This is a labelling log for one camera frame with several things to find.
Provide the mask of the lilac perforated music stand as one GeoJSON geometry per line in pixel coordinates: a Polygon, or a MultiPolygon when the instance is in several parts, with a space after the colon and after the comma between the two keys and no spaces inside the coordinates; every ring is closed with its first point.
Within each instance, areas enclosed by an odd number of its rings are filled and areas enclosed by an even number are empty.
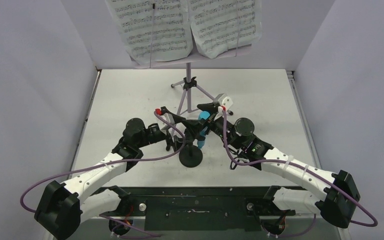
{"type": "MultiPolygon", "coordinates": [[[[189,0],[186,0],[187,4],[188,4],[188,19],[190,18],[190,14],[189,14],[189,3],[188,3],[189,0]]],[[[198,52],[198,49],[197,49],[197,46],[196,46],[196,43],[195,43],[195,40],[194,40],[194,36],[192,34],[192,41],[193,41],[193,49],[192,49],[192,52],[189,54],[188,57],[186,58],[182,58],[182,59],[179,59],[179,60],[184,60],[185,61],[185,69],[186,69],[186,77],[184,78],[184,80],[182,81],[182,85],[184,87],[184,90],[183,90],[183,94],[182,94],[182,98],[180,100],[180,103],[181,104],[186,104],[187,105],[187,112],[188,113],[191,113],[192,112],[192,108],[191,108],[191,88],[194,88],[195,87],[195,81],[194,79],[192,78],[192,62],[196,60],[196,57],[197,55],[200,55],[204,58],[207,58],[203,55],[201,55],[199,52],[198,52]]],[[[218,57],[223,57],[223,56],[227,56],[227,57],[232,57],[232,56],[237,56],[240,54],[240,51],[241,49],[247,49],[249,46],[251,45],[247,45],[247,46],[243,46],[243,47],[240,47],[239,49],[237,50],[229,50],[227,52],[224,52],[222,54],[220,54],[218,57]]],[[[159,64],[163,64],[163,63],[172,63],[172,62],[175,62],[175,61],[178,61],[178,60],[173,60],[173,61],[167,61],[167,62],[154,62],[152,64],[146,64],[146,65],[139,65],[138,63],[135,63],[140,66],[140,67],[144,67],[144,68],[152,68],[153,66],[158,66],[159,64]]]]}

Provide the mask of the blue toy microphone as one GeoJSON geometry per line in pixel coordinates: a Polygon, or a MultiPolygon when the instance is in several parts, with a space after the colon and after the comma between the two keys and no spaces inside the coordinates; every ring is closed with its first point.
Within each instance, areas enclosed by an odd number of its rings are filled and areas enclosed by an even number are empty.
{"type": "MultiPolygon", "coordinates": [[[[198,116],[198,120],[207,120],[208,118],[210,117],[210,113],[207,112],[207,111],[202,111],[199,116],[198,116]]],[[[207,136],[207,127],[204,127],[199,135],[200,137],[197,139],[197,147],[199,149],[202,149],[205,145],[205,142],[206,142],[206,136],[207,136]]]]}

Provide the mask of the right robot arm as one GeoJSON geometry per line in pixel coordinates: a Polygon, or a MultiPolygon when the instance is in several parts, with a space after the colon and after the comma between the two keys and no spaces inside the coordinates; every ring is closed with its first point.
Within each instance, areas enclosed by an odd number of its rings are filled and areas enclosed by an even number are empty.
{"type": "Polygon", "coordinates": [[[230,123],[224,104],[203,103],[197,108],[209,114],[203,127],[220,137],[232,163],[278,175],[302,188],[292,191],[281,187],[274,195],[264,198],[262,207],[266,213],[295,210],[319,214],[342,229],[355,223],[352,217],[356,208],[362,206],[350,173],[322,170],[283,153],[255,135],[255,125],[250,119],[241,117],[230,123]]]}

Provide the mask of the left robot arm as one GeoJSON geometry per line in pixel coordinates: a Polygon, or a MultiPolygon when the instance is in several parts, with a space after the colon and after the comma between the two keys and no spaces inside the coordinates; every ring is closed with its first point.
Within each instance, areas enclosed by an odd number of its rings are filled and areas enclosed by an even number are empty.
{"type": "Polygon", "coordinates": [[[145,126],[138,117],[127,121],[122,137],[115,147],[97,164],[74,171],[77,175],[63,182],[56,177],[46,179],[34,219],[55,239],[66,240],[84,221],[113,211],[124,215],[129,210],[129,201],[117,188],[97,191],[115,177],[127,173],[138,162],[143,162],[143,147],[164,141],[173,154],[185,151],[194,140],[202,138],[201,132],[208,130],[213,114],[203,110],[204,117],[187,119],[167,110],[157,108],[154,112],[158,123],[145,126]]]}

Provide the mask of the black microphone desk stand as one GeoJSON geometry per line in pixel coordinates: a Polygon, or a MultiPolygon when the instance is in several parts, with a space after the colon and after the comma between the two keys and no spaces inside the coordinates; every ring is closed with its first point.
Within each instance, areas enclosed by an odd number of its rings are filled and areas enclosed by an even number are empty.
{"type": "Polygon", "coordinates": [[[179,161],[187,168],[195,168],[200,165],[203,160],[202,149],[197,147],[197,139],[200,135],[196,138],[196,145],[194,145],[195,139],[187,130],[184,131],[184,137],[187,139],[187,146],[179,152],[179,161]]]}

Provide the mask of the sheet music page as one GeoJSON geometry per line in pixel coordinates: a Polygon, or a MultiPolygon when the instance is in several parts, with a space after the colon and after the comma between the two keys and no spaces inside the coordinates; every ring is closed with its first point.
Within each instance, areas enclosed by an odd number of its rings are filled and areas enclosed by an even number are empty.
{"type": "Polygon", "coordinates": [[[189,0],[188,7],[197,51],[209,59],[262,37],[261,0],[189,0]]]}
{"type": "Polygon", "coordinates": [[[185,0],[107,0],[129,56],[139,65],[186,58],[193,50],[185,0]]]}

